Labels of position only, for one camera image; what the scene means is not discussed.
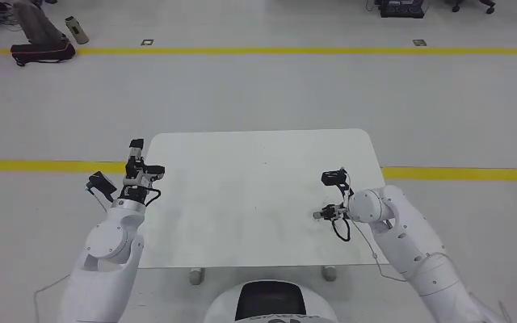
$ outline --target white table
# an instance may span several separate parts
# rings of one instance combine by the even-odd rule
[[[165,166],[139,228],[140,268],[374,264],[351,225],[340,241],[313,212],[341,203],[324,171],[345,167],[355,191],[385,184],[369,135],[359,129],[163,133],[145,163]],[[346,226],[338,221],[346,234]],[[388,263],[366,224],[360,228]]]

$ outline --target wheel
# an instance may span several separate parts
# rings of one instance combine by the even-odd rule
[[[188,280],[192,285],[199,285],[204,280],[204,268],[192,268],[188,274]]]
[[[327,282],[334,282],[338,278],[335,266],[322,266],[322,276]]]

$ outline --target yellow floor line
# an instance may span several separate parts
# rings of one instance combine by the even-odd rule
[[[122,161],[37,161],[0,160],[1,172],[104,173],[122,174]],[[442,181],[517,182],[517,169],[446,168],[446,167],[382,167],[385,179]]]
[[[9,54],[8,48],[0,48]],[[82,55],[517,55],[517,48],[78,48]]]

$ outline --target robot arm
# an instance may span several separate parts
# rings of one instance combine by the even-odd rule
[[[60,323],[112,323],[118,322],[124,313],[144,248],[137,229],[144,222],[145,207],[152,201],[145,204],[145,198],[149,191],[156,191],[159,196],[152,184],[165,173],[164,167],[144,164],[143,145],[142,139],[130,144],[124,187],[107,210],[107,219],[97,224],[86,239],[61,300]],[[104,182],[104,187],[113,192],[110,183]],[[119,266],[113,271],[102,271],[99,261]]]
[[[347,214],[370,225],[389,263],[411,284],[435,321],[505,322],[467,291],[444,244],[400,189],[388,185],[356,192]]]

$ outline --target bottle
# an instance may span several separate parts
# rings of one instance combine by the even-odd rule
[[[73,16],[65,19],[65,22],[78,44],[86,44],[89,41],[88,36],[82,30],[81,25]]]

